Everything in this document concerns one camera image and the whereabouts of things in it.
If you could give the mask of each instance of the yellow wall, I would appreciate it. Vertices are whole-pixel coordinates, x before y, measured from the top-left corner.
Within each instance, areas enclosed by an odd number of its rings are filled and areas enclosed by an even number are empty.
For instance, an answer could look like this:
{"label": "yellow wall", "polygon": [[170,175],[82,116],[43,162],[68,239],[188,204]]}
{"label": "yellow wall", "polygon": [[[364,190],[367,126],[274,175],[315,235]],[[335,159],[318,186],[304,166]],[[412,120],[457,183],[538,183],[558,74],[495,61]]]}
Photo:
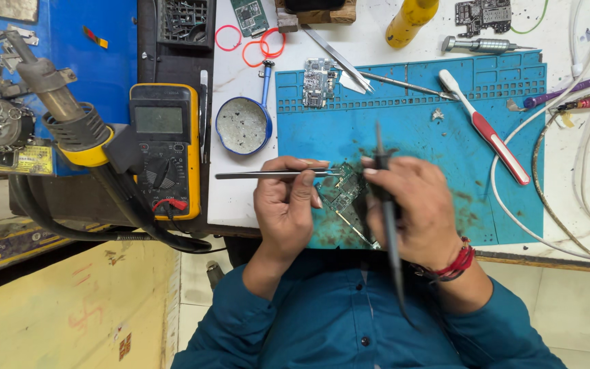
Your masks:
{"label": "yellow wall", "polygon": [[0,287],[0,368],[166,367],[179,265],[159,242],[107,242]]}

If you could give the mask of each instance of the toothbrush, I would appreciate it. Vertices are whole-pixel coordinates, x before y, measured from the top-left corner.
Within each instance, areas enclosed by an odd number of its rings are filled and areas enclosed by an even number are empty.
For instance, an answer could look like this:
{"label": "toothbrush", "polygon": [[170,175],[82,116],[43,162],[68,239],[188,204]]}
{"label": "toothbrush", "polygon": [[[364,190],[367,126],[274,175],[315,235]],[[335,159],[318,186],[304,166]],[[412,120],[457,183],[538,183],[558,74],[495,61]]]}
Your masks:
{"label": "toothbrush", "polygon": [[497,136],[495,129],[491,127],[482,114],[475,110],[470,102],[468,102],[468,99],[463,96],[463,93],[459,88],[459,83],[457,83],[454,77],[452,77],[452,74],[444,69],[438,72],[438,77],[443,82],[443,84],[450,89],[450,91],[459,97],[463,105],[465,105],[466,109],[468,109],[468,112],[471,115],[471,122],[473,123],[475,129],[479,132],[482,138],[484,138],[488,144],[491,145],[497,155],[499,155],[500,159],[502,159],[516,181],[521,185],[527,185],[530,182],[530,176],[527,174],[525,169],[523,169],[520,163],[518,163],[518,160],[511,153],[511,151],[509,151],[507,145],[504,145],[502,139]]}

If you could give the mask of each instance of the teal shirt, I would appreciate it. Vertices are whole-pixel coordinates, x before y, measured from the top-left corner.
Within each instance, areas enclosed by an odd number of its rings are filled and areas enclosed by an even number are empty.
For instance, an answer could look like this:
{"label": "teal shirt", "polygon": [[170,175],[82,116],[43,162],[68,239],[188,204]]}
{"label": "teal shirt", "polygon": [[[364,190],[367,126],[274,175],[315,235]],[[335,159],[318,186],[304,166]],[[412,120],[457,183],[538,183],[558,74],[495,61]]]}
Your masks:
{"label": "teal shirt", "polygon": [[172,369],[565,368],[531,327],[520,298],[496,281],[488,303],[470,314],[434,317],[409,295],[413,328],[388,274],[329,271],[322,261],[300,257],[270,302],[245,288],[243,269],[217,285],[213,305]]}

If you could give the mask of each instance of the yellow bottle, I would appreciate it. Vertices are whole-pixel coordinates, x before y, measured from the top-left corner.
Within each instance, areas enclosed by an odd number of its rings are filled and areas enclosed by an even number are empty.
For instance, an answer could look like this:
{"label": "yellow bottle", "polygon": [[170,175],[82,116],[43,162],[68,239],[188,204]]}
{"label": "yellow bottle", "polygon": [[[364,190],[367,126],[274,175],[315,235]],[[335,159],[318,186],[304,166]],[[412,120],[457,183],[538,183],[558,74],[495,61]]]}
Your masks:
{"label": "yellow bottle", "polygon": [[405,0],[386,29],[386,42],[392,47],[407,46],[437,10],[438,0]]}

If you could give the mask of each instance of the hand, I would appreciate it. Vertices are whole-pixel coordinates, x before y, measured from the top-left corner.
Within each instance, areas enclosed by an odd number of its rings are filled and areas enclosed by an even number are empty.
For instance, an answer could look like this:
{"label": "hand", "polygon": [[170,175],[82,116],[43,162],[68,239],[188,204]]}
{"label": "hand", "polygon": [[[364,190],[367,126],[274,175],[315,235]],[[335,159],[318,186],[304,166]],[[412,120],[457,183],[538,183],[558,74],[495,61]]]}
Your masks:
{"label": "hand", "polygon": [[[402,207],[398,246],[402,259],[439,271],[452,264],[463,246],[454,225],[452,195],[440,169],[424,160],[391,158],[388,170],[375,170],[373,159],[363,157],[363,174],[395,197]],[[383,246],[381,203],[368,197],[368,226]]]}
{"label": "hand", "polygon": [[261,170],[296,169],[295,179],[259,179],[254,191],[254,211],[258,219],[264,253],[272,261],[288,264],[306,247],[313,235],[311,206],[323,203],[313,188],[315,173],[306,168],[328,167],[329,162],[280,156]]}

